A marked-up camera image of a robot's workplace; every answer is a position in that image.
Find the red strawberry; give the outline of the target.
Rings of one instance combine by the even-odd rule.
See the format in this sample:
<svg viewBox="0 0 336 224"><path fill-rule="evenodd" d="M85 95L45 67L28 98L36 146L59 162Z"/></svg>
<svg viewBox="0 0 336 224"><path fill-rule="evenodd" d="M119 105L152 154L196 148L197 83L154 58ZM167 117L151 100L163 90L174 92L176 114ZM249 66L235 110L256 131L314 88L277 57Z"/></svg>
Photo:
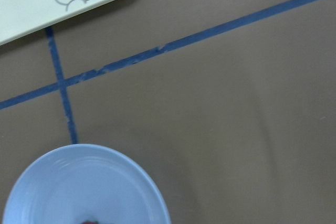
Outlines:
<svg viewBox="0 0 336 224"><path fill-rule="evenodd" d="M86 221L82 222L81 224L99 224L99 222L98 221L86 220Z"/></svg>

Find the blue plate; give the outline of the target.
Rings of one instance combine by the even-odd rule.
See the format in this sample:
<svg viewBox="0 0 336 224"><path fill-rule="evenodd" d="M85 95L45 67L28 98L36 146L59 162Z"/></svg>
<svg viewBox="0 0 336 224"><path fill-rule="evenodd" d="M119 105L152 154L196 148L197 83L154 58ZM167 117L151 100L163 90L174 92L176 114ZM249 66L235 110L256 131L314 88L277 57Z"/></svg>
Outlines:
<svg viewBox="0 0 336 224"><path fill-rule="evenodd" d="M170 223L165 201L135 161L93 144L67 145L32 162L5 205L3 223Z"/></svg>

